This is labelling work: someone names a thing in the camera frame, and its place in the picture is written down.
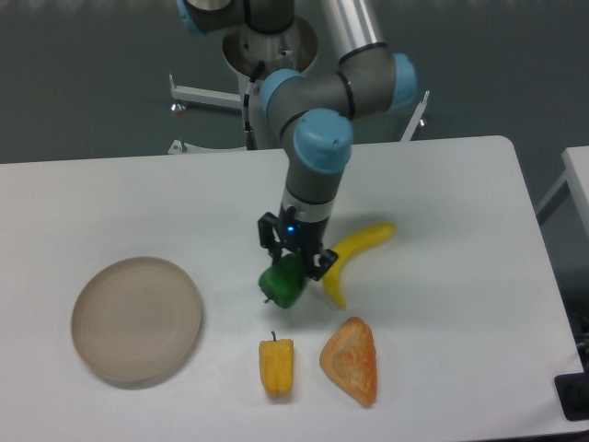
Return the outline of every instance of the yellow pepper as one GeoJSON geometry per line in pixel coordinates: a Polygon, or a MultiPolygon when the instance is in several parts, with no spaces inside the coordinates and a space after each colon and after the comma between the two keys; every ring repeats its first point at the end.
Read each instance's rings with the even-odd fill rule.
{"type": "Polygon", "coordinates": [[[293,386],[295,343],[292,339],[276,341],[274,331],[272,337],[273,341],[260,343],[261,383],[268,396],[284,396],[293,386]]]}
{"type": "Polygon", "coordinates": [[[333,248],[338,260],[323,275],[323,288],[339,308],[346,307],[346,299],[341,294],[341,270],[347,261],[361,251],[377,246],[393,236],[397,228],[391,223],[378,223],[358,230],[344,238],[333,248]]]}

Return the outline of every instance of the toast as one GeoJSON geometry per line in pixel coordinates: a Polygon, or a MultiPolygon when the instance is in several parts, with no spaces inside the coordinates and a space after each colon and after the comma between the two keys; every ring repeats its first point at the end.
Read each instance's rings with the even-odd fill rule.
{"type": "Polygon", "coordinates": [[[375,341],[362,319],[352,317],[344,322],[323,347],[319,363],[329,379],[364,407],[375,402],[375,341]]]}

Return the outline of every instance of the plate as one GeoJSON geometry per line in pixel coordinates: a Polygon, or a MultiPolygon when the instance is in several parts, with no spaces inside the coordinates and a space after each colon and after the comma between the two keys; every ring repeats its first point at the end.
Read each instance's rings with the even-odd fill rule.
{"type": "Polygon", "coordinates": [[[131,258],[98,273],[72,314],[72,339],[82,359],[108,382],[149,386],[186,361],[201,325],[199,291],[176,264],[131,258]]]}

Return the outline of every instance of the white table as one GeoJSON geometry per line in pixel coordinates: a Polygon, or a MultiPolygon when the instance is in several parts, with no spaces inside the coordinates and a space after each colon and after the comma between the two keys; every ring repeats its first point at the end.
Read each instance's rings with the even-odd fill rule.
{"type": "Polygon", "coordinates": [[[349,264],[347,311],[311,285],[262,303],[256,221],[278,208],[282,152],[0,167],[0,440],[458,441],[584,430],[553,384],[581,371],[514,149],[504,138],[358,145],[326,245],[378,220],[398,233],[349,264]],[[78,358],[70,316],[107,265],[151,255],[202,291],[202,334],[168,381],[118,390],[78,358]],[[373,328],[377,403],[318,366],[352,315],[373,328]],[[272,404],[258,344],[295,345],[293,397],[272,404]]]}

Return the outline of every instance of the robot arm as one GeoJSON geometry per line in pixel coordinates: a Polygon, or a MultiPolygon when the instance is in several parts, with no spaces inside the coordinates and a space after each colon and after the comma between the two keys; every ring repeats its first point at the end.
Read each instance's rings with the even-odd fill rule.
{"type": "MultiPolygon", "coordinates": [[[[278,215],[259,220],[260,245],[273,263],[284,249],[298,255],[305,276],[315,280],[337,260],[322,239],[352,152],[350,120],[406,104],[417,89],[412,64],[389,52],[369,0],[321,1],[340,57],[338,71],[305,79],[266,64],[271,73],[260,91],[267,124],[290,162],[278,215]]],[[[259,34],[276,42],[295,22],[293,0],[178,2],[180,13],[186,9],[183,18],[204,31],[245,23],[250,38],[259,34]]]]}

